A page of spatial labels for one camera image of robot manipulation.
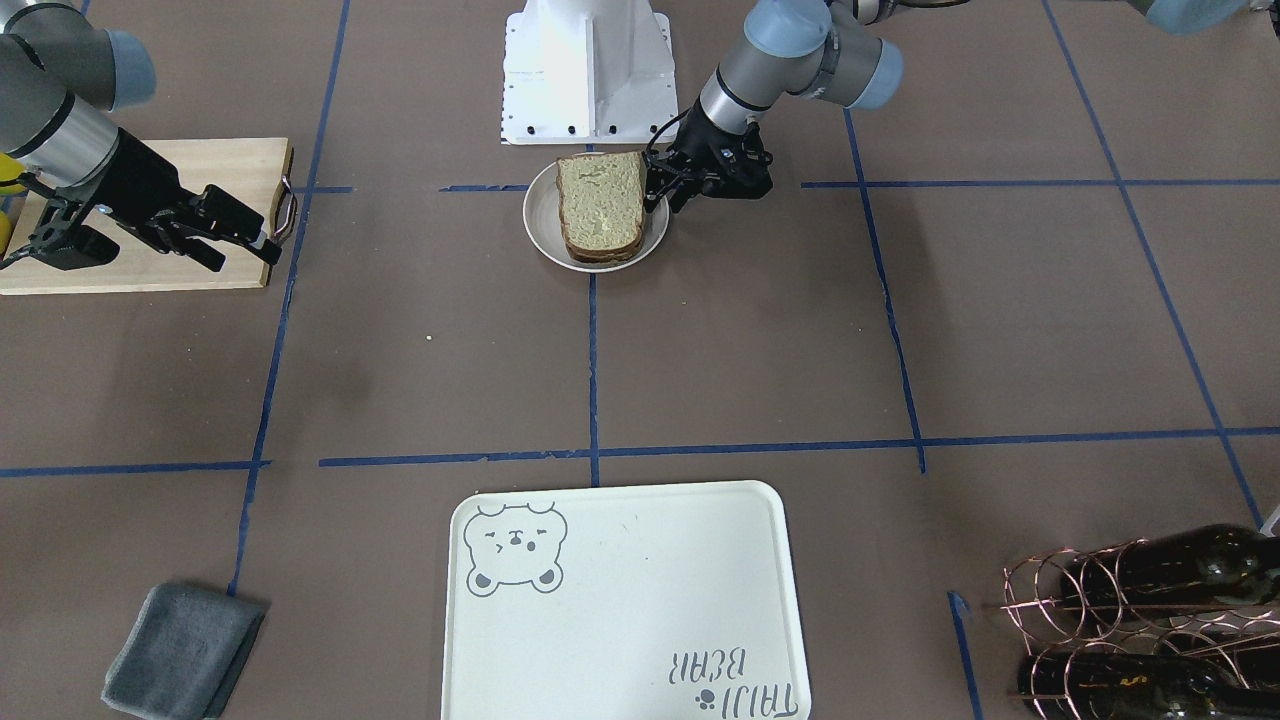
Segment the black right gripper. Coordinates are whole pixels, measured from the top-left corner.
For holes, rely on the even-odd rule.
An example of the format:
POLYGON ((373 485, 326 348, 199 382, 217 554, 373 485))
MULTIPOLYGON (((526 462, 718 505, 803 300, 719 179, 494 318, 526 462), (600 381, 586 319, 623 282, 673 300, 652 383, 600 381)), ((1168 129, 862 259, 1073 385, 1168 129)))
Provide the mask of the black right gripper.
POLYGON ((269 266, 282 256, 261 214, 218 186, 200 195, 186 190, 172 163, 124 129, 97 176, 96 204, 155 251, 189 258, 211 272, 220 272, 227 256, 209 240, 246 249, 269 266))

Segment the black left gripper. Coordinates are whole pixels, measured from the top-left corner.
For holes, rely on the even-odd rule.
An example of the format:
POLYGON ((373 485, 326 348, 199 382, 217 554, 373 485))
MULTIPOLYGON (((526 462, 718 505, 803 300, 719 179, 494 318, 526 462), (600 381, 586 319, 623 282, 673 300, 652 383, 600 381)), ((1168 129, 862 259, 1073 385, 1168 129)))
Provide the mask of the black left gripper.
POLYGON ((666 151, 664 172, 648 172, 643 195, 645 213, 653 213, 668 195, 671 214, 678 214, 687 201, 698 195, 709 197, 710 183, 716 178, 718 163, 716 150, 756 136, 762 140, 759 123, 748 118, 742 133, 719 128, 696 102, 681 122, 676 141, 666 151))

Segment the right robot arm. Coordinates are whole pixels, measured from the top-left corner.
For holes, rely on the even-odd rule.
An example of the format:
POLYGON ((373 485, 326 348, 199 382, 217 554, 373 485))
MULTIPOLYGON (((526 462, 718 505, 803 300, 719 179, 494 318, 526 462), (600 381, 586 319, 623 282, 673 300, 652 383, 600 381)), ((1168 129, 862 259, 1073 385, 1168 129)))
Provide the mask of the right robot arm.
POLYGON ((154 61, 137 37, 92 26, 68 1, 5 1, 1 23, 3 154, 20 167, 15 184, 45 201, 27 243, 4 266, 32 259, 72 272, 113 263, 120 247, 90 227, 93 211, 154 251, 211 272, 225 261, 219 242, 279 261, 296 205, 271 228, 225 190, 195 193, 169 160, 111 119, 156 91, 154 61))

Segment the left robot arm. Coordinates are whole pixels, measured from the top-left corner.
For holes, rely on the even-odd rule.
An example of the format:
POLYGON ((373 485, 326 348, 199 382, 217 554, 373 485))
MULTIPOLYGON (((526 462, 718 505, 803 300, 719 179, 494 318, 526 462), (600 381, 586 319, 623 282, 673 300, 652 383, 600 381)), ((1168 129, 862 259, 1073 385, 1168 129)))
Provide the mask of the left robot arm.
POLYGON ((643 208, 681 211, 692 199, 755 201, 774 186, 762 122, 785 96, 876 110, 905 76, 901 49, 872 26, 950 10, 951 1, 758 1, 692 105, 669 122, 664 149, 643 150, 643 208))

